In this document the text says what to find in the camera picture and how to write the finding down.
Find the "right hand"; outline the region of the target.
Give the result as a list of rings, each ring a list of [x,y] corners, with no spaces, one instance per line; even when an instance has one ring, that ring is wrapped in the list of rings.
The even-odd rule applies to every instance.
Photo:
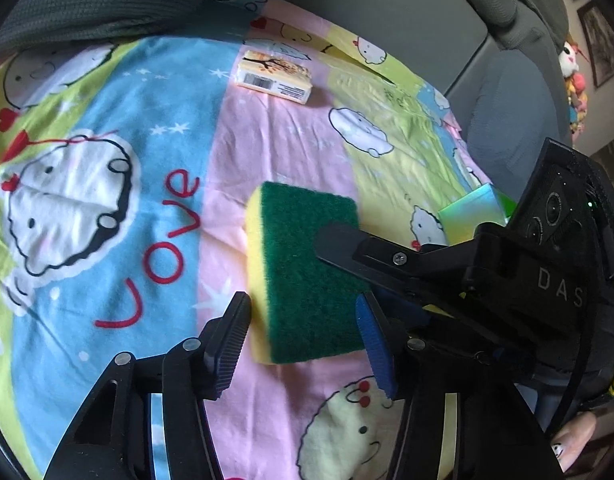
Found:
[[[581,413],[565,424],[553,437],[551,448],[562,471],[568,471],[576,462],[592,438],[597,420],[595,414],[591,412]]]

